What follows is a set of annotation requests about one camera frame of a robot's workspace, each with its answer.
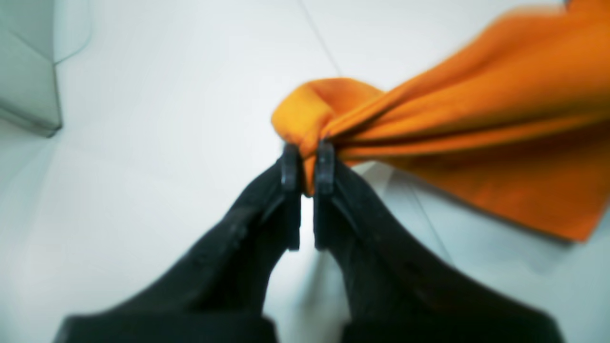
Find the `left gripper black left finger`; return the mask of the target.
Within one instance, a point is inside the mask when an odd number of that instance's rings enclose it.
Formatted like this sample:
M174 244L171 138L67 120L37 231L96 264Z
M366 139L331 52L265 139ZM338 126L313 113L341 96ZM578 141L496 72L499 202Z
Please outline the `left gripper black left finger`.
M276 343L262 313L273 269L299 249L302 165L286 145L223 218L150 286L67 317L56 343Z

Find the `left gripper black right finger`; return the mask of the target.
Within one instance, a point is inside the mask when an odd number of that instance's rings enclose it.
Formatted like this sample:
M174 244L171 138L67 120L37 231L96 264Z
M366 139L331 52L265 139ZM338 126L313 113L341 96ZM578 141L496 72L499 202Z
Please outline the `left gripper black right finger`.
M316 248L338 263L351 321L343 343L561 343L549 315L459 272L391 214L333 145L316 151Z

